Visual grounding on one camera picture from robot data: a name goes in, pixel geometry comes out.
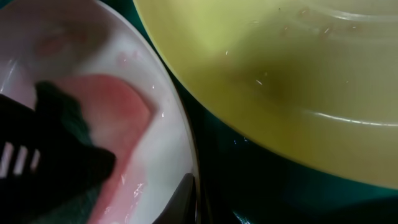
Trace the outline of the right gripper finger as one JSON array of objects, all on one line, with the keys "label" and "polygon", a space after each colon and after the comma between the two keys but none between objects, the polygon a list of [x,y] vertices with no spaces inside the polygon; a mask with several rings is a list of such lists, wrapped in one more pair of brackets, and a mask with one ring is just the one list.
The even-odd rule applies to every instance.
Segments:
[{"label": "right gripper finger", "polygon": [[193,174],[184,175],[153,224],[196,224],[196,184]]}]

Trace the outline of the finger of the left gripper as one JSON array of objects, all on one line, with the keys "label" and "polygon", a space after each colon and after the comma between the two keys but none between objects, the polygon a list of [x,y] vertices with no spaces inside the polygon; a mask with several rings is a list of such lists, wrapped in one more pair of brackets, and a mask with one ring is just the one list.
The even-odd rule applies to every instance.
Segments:
[{"label": "finger of the left gripper", "polygon": [[35,93],[34,108],[1,97],[1,222],[86,223],[116,157],[76,99],[51,82]]}]

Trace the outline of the green and orange sponge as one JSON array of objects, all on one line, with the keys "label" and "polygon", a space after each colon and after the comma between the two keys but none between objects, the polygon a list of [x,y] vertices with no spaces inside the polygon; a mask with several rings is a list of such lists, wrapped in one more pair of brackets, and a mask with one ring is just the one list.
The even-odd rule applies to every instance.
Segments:
[{"label": "green and orange sponge", "polygon": [[152,115],[124,80],[94,74],[38,82],[37,112],[49,115],[81,143],[113,152],[112,176],[101,186],[39,218],[37,223],[127,223],[144,186],[132,153]]}]

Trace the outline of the white plate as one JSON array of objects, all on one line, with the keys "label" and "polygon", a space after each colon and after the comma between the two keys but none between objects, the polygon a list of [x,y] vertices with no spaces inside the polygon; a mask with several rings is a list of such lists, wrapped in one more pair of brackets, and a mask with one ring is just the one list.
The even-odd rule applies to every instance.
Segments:
[{"label": "white plate", "polygon": [[34,108],[35,85],[94,74],[124,80],[150,108],[132,153],[144,186],[127,223],[153,223],[197,164],[177,91],[139,31],[100,1],[11,1],[1,8],[1,97]]}]

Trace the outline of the yellow-green plate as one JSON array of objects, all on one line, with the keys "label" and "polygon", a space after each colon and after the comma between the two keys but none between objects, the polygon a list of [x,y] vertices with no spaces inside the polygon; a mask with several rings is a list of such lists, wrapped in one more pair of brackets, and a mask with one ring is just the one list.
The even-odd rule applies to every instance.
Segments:
[{"label": "yellow-green plate", "polygon": [[137,0],[178,81],[305,166],[397,187],[397,0]]}]

